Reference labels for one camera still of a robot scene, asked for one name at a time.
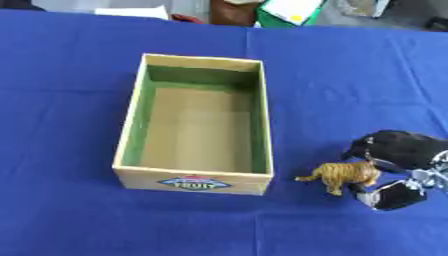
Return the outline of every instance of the table surface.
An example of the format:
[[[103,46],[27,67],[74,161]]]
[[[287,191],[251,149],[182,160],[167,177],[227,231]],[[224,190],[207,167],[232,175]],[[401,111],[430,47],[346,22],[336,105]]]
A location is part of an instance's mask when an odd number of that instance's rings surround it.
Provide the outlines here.
[[[447,49],[445,34],[404,30],[0,11],[0,254],[446,255],[439,191],[374,212],[292,178],[379,129],[448,138]],[[265,196],[120,186],[111,162],[145,52],[265,62],[276,170]]]

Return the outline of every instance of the blue fabric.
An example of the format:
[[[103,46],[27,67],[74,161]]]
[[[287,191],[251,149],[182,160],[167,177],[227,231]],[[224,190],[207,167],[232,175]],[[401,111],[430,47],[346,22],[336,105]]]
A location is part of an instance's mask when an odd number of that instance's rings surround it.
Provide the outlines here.
[[[373,212],[292,178],[379,129],[448,138],[447,49],[439,33],[0,11],[0,255],[446,255],[440,192]],[[266,196],[120,186],[110,166],[144,52],[265,62]]]

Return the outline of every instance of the toy tiger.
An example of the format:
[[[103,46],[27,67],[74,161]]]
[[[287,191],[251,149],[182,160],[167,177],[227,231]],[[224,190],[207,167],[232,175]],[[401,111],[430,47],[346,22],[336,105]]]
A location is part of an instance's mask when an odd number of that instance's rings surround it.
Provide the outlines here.
[[[380,176],[380,171],[371,162],[362,161],[356,163],[325,163],[313,170],[313,174],[307,177],[296,177],[296,181],[312,181],[322,177],[322,182],[327,186],[327,192],[341,196],[341,186],[344,182],[362,183],[364,186],[372,186]]]

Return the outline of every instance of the white paper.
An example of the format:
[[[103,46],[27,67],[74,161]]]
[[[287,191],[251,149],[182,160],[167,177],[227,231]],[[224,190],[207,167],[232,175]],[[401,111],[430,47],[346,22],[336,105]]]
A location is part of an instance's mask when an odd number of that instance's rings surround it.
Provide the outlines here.
[[[301,25],[322,4],[323,0],[271,0],[263,10],[283,20]]]
[[[150,17],[168,20],[165,6],[155,8],[97,8],[95,14],[114,16]]]

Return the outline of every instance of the open box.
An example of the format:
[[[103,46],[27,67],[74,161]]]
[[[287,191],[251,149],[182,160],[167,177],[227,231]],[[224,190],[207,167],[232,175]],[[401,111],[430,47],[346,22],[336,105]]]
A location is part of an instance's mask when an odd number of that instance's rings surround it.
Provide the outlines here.
[[[262,62],[144,54],[113,168],[127,188],[263,194],[273,167]]]

